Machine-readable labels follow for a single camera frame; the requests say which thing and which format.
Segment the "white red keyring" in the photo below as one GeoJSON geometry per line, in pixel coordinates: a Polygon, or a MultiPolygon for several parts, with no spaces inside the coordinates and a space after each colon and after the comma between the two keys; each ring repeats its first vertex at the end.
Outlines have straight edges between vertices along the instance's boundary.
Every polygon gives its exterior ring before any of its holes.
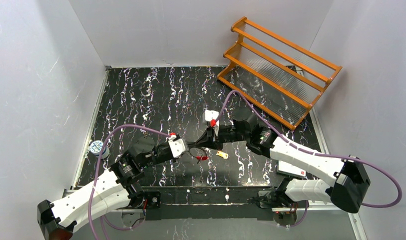
{"type": "Polygon", "coordinates": [[[197,163],[208,159],[208,151],[204,147],[193,147],[189,150],[189,154],[197,160],[197,163]]]}

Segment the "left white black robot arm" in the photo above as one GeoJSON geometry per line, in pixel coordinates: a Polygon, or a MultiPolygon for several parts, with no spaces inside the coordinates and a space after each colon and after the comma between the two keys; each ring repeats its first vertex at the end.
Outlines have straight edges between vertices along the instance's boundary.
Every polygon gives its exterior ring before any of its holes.
{"type": "Polygon", "coordinates": [[[146,193],[139,184],[144,169],[169,162],[195,147],[194,142],[172,135],[160,145],[151,137],[136,140],[109,169],[73,193],[37,206],[37,222],[46,240],[68,240],[92,220],[116,209],[140,204],[146,193]]]}

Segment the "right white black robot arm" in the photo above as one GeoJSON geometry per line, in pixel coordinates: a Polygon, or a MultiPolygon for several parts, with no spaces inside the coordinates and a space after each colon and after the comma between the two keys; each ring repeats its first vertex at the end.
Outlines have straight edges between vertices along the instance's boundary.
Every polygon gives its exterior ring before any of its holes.
{"type": "Polygon", "coordinates": [[[252,198],[261,208],[288,206],[301,201],[332,203],[348,213],[358,213],[370,186],[362,163],[343,157],[322,156],[320,152],[298,144],[258,123],[255,115],[234,119],[232,125],[215,121],[219,113],[206,110],[207,128],[194,144],[196,147],[221,150],[225,143],[246,142],[253,153],[291,164],[317,179],[287,177],[278,187],[252,198]]]}

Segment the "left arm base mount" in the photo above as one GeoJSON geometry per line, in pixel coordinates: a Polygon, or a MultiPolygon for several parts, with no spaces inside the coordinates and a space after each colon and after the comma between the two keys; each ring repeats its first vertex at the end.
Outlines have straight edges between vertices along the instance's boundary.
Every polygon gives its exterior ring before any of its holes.
{"type": "Polygon", "coordinates": [[[122,209],[132,210],[154,210],[159,209],[161,205],[161,191],[158,188],[145,187],[143,190],[128,189],[127,206],[122,209]]]}

